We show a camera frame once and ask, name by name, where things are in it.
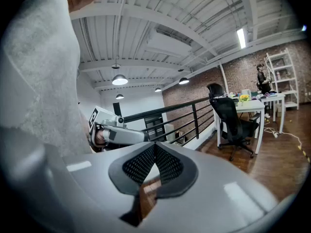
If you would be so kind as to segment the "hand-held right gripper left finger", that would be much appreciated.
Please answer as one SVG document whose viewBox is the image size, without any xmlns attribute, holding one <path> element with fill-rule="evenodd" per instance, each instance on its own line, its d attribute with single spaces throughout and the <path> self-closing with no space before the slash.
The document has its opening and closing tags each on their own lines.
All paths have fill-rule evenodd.
<svg viewBox="0 0 311 233">
<path fill-rule="evenodd" d="M 155 163 L 153 142 L 63 160 L 101 209 L 134 227 L 141 223 L 139 190 Z"/>
</svg>

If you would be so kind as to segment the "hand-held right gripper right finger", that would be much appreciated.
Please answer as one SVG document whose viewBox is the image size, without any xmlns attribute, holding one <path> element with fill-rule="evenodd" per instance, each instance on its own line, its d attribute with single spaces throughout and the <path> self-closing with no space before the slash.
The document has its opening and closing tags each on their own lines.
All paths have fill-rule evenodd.
<svg viewBox="0 0 311 233">
<path fill-rule="evenodd" d="M 183 195 L 158 199 L 140 223 L 145 233 L 233 233 L 273 210 L 277 198 L 229 161 L 184 147 L 173 150 L 194 161 L 198 177 Z"/>
</svg>

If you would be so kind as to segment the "person's left hand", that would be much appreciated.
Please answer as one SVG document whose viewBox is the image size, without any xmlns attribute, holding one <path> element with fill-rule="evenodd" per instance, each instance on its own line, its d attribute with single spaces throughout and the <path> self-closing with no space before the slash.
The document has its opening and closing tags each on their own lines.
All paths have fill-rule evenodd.
<svg viewBox="0 0 311 233">
<path fill-rule="evenodd" d="M 104 131 L 98 130 L 94 136 L 95 145 L 97 147 L 102 147 L 106 144 L 105 138 L 104 138 Z"/>
</svg>

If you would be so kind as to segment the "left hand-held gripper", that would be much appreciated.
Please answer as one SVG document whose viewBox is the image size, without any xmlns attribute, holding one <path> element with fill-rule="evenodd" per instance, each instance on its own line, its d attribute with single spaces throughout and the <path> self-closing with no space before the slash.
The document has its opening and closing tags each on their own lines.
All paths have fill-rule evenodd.
<svg viewBox="0 0 311 233">
<path fill-rule="evenodd" d="M 143 131 L 125 129 L 124 118 L 101 107 L 95 107 L 88 120 L 88 141 L 96 148 L 103 148 L 112 143 L 118 145 L 135 145 L 148 142 L 149 135 Z M 104 144 L 96 142 L 97 132 L 102 131 Z"/>
</svg>

